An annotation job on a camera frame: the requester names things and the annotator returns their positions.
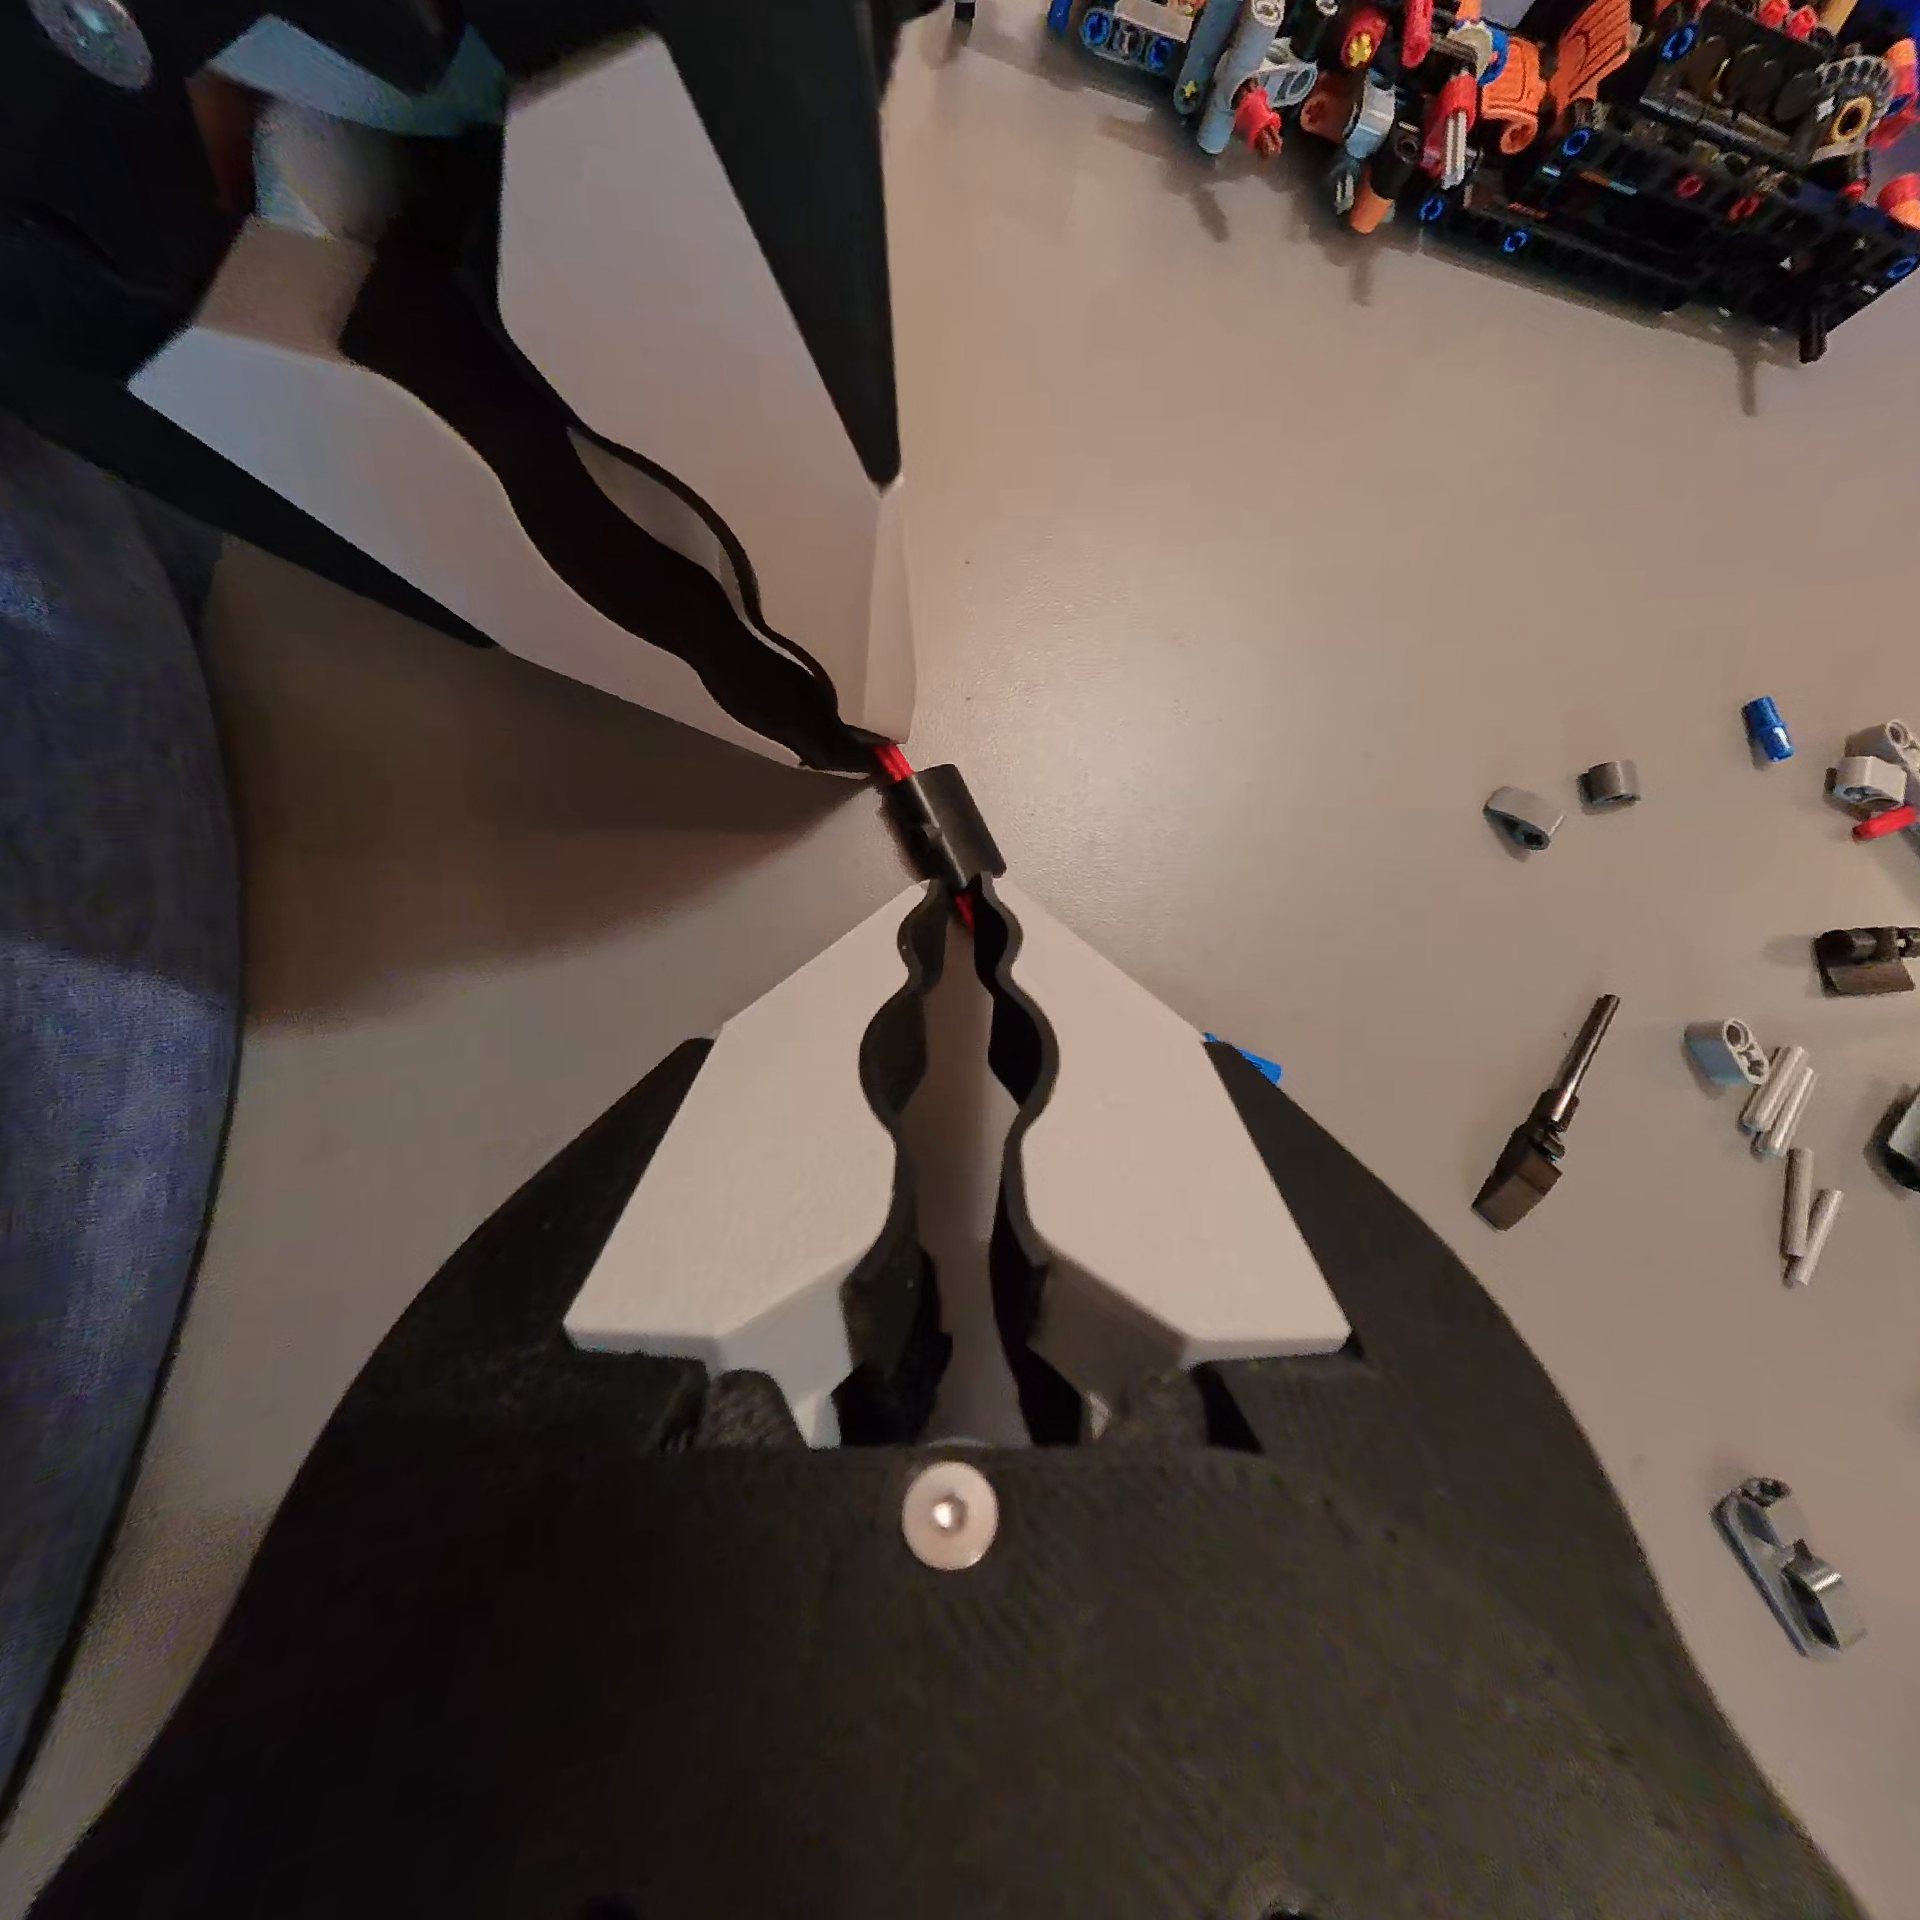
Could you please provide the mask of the black lego connector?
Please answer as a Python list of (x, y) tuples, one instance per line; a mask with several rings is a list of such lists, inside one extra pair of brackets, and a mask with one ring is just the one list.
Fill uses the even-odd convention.
[(1007, 855), (956, 764), (941, 760), (892, 782), (885, 805), (913, 868), (951, 894), (1007, 875)]

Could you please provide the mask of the black lego shaft piece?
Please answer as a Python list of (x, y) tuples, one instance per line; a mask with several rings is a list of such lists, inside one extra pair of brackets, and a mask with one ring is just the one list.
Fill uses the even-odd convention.
[(1503, 1148), (1498, 1164), (1477, 1192), (1472, 1212), (1495, 1230), (1516, 1229), (1558, 1187), (1569, 1152), (1569, 1127), (1582, 1089), (1595, 1069), (1598, 1047), (1619, 1014), (1619, 996), (1598, 996), (1565, 1065), (1548, 1091), (1537, 1095), (1522, 1127)]

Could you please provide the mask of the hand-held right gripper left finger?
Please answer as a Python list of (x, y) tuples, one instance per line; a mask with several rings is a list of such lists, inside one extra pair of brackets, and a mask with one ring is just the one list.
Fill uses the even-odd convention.
[(566, 1310), (574, 1349), (763, 1374), (806, 1445), (900, 1425), (858, 1406), (941, 1328), (900, 1157), (937, 980), (919, 881), (712, 1037)]

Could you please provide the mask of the partly built lego vehicle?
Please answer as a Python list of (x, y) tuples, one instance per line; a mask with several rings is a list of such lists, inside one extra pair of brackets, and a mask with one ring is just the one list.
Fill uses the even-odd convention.
[(1046, 4), (1207, 161), (1823, 358), (1918, 280), (1918, 4)]

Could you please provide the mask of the grey angled connector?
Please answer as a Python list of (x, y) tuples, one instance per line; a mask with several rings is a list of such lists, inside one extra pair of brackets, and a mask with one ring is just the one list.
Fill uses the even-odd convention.
[(1859, 1600), (1811, 1552), (1788, 1482), (1741, 1481), (1714, 1501), (1714, 1524), (1798, 1656), (1830, 1658), (1863, 1641)]

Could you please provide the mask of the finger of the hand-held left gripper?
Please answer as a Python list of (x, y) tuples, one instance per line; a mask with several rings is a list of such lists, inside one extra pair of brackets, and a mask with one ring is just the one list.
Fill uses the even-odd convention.
[(870, 771), (824, 675), (609, 495), (426, 253), (246, 227), (130, 391), (501, 649), (762, 759)]
[(501, 321), (595, 483), (814, 659), (853, 731), (907, 739), (903, 483), (864, 474), (661, 41), (514, 94)]

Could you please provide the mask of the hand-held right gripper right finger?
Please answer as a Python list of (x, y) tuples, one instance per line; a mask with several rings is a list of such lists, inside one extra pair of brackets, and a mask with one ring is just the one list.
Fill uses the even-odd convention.
[(1204, 1037), (1010, 881), (981, 884), (1003, 1142), (991, 1277), (1030, 1406), (1118, 1406), (1352, 1327)]

